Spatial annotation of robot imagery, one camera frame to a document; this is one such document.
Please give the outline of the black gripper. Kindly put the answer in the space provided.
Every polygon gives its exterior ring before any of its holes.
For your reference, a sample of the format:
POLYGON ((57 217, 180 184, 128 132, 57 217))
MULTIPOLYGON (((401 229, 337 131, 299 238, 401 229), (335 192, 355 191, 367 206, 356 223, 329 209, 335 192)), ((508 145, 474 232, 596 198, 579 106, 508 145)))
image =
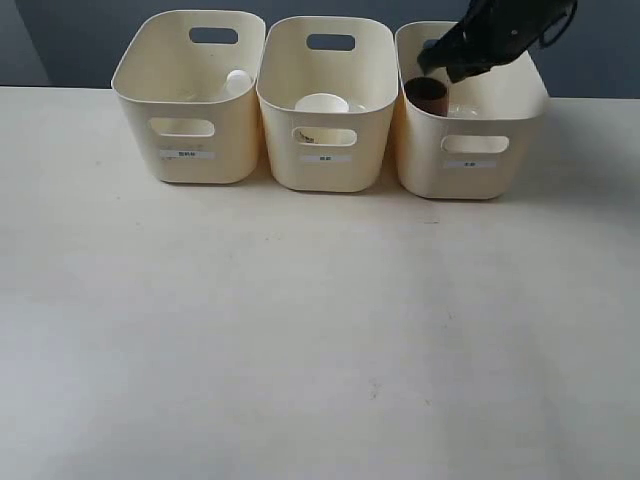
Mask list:
POLYGON ((417 57, 423 75, 445 68, 453 84, 516 60, 532 44, 546 49, 566 32, 578 3, 565 0, 472 1, 460 22, 417 57))

